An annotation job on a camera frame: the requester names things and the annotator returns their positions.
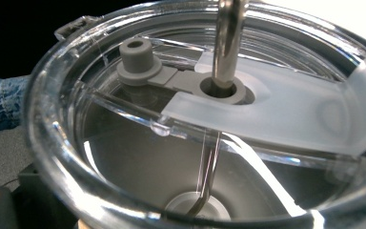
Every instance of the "frosted plastic flap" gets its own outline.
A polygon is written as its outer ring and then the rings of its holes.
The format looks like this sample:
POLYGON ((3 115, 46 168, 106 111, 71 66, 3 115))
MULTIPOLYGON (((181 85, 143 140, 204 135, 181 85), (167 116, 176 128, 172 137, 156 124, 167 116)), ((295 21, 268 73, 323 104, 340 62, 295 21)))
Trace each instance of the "frosted plastic flap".
MULTIPOLYGON (((212 70, 204 52, 195 71, 212 70)), ((229 105, 177 93, 163 115, 278 145, 359 155, 366 151, 366 61, 346 82, 239 58, 236 77, 255 95, 250 105, 229 105)))

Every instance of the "blue denim fabric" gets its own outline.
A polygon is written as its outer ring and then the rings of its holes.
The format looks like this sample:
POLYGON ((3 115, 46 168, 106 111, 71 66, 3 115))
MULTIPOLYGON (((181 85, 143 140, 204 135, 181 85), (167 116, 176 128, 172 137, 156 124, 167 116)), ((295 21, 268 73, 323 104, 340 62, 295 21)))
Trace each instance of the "blue denim fabric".
POLYGON ((20 125, 23 94, 28 76, 0 79, 0 131, 20 125))

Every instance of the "white translucent plastic piece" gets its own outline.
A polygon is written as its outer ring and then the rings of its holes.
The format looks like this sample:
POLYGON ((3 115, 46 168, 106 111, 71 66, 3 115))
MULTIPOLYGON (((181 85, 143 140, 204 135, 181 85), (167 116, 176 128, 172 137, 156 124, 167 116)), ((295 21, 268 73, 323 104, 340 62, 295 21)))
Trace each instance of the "white translucent plastic piece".
MULTIPOLYGON (((212 69, 204 52, 198 73, 212 69)), ((276 145, 357 156, 366 151, 366 61, 346 82, 239 58, 235 76, 255 96, 230 105, 177 93, 163 115, 276 145)))

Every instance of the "black background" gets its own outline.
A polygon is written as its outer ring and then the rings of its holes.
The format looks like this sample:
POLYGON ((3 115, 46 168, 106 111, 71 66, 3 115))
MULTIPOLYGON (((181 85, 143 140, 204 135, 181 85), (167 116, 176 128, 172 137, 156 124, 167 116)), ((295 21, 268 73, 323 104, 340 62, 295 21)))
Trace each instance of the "black background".
POLYGON ((83 15, 102 16, 151 0, 0 1, 0 78, 30 74, 57 42, 54 31, 83 15))

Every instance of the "floor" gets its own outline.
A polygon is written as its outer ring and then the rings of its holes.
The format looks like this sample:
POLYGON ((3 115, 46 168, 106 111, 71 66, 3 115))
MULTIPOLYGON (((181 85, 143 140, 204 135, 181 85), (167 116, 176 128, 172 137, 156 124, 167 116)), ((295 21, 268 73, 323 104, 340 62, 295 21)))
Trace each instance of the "floor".
POLYGON ((0 186, 12 191, 19 186, 17 174, 32 163, 23 127, 0 132, 0 186))

